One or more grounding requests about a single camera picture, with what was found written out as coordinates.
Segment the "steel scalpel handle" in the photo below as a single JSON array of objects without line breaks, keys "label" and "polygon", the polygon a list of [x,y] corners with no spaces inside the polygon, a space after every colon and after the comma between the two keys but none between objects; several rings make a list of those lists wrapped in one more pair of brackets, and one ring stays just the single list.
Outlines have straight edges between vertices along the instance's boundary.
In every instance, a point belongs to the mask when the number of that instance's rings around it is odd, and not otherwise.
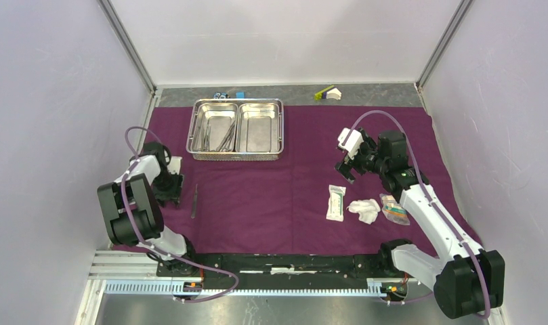
[{"label": "steel scalpel handle", "polygon": [[192,208],[191,208],[191,214],[190,214],[191,219],[194,219],[196,217],[197,201],[198,201],[198,184],[196,184],[194,187],[194,194],[192,198]]}]

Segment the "white suture packet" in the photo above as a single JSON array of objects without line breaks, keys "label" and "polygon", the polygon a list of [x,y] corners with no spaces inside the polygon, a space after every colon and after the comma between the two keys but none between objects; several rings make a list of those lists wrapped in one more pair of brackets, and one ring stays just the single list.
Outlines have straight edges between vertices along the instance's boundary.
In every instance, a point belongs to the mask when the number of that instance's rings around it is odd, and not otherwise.
[{"label": "white suture packet", "polygon": [[343,199],[345,193],[346,187],[329,185],[329,199],[326,219],[338,222],[343,221]]}]

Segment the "white gauze wad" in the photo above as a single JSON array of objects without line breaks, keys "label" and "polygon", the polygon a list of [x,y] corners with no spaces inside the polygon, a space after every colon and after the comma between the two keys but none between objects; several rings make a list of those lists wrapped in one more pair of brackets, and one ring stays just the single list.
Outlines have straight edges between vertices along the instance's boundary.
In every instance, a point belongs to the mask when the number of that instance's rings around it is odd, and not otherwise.
[{"label": "white gauze wad", "polygon": [[357,213],[359,221],[370,225],[376,221],[381,207],[375,199],[354,200],[347,206],[347,211]]}]

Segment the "clear bag of supplies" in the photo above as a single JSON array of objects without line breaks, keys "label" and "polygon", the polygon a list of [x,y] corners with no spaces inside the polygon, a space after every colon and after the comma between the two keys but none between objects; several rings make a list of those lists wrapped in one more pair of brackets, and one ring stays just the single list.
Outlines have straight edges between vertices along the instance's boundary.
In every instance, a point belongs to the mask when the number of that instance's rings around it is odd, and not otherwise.
[{"label": "clear bag of supplies", "polygon": [[406,210],[401,207],[392,195],[380,194],[380,200],[382,203],[381,211],[387,220],[398,225],[410,225]]}]

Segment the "steel surgical tray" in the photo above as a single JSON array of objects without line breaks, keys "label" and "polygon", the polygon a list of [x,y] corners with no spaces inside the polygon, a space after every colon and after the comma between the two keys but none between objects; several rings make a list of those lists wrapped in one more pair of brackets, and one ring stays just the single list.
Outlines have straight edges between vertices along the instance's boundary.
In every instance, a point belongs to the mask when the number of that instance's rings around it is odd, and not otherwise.
[{"label": "steel surgical tray", "polygon": [[[210,118],[235,120],[233,151],[202,151],[201,140]],[[284,104],[278,98],[198,100],[192,108],[186,150],[196,160],[277,160],[284,150]]]}]

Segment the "purple cloth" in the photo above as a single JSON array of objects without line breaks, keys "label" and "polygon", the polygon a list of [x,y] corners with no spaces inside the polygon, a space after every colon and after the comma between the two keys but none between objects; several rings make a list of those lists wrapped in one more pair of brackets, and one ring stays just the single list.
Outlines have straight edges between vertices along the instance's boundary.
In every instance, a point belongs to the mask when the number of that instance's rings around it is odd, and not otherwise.
[{"label": "purple cloth", "polygon": [[[459,212],[432,120],[422,108],[287,106],[283,152],[277,160],[257,162],[194,160],[186,151],[191,114],[190,108],[158,107],[149,128],[182,157],[181,202],[163,208],[165,225],[185,235],[198,253],[371,254],[383,242],[406,238],[434,255],[416,222],[397,225],[380,215],[368,225],[350,212],[342,222],[326,219],[329,185],[346,187],[346,204],[378,199],[383,192],[377,175],[367,173],[348,183],[335,170],[343,158],[337,149],[339,133],[354,123],[373,137],[402,126],[442,204],[475,235]],[[196,184],[197,210],[191,219]]]}]

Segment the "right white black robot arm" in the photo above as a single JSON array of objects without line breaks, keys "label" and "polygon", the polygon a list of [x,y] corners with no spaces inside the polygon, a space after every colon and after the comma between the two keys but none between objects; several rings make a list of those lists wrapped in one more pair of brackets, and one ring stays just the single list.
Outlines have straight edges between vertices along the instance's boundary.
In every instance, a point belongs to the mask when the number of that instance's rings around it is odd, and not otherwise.
[{"label": "right white black robot arm", "polygon": [[374,141],[363,128],[345,128],[337,147],[345,156],[336,170],[350,183],[354,172],[378,175],[384,190],[418,223],[435,249],[431,256],[406,240],[386,242],[377,259],[382,274],[413,276],[432,291],[450,319],[489,316],[502,306],[504,258],[483,248],[453,219],[420,172],[403,132],[384,131]]}]

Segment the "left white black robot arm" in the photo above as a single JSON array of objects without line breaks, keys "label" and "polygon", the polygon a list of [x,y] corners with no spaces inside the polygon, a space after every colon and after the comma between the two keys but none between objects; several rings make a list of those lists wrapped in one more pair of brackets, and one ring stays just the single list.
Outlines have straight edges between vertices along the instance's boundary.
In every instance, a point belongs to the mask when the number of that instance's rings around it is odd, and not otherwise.
[{"label": "left white black robot arm", "polygon": [[169,169],[173,158],[167,146],[148,142],[129,169],[97,188],[98,201],[110,241],[138,246],[165,271],[191,276],[199,267],[192,243],[170,230],[162,208],[180,204],[184,176]]}]

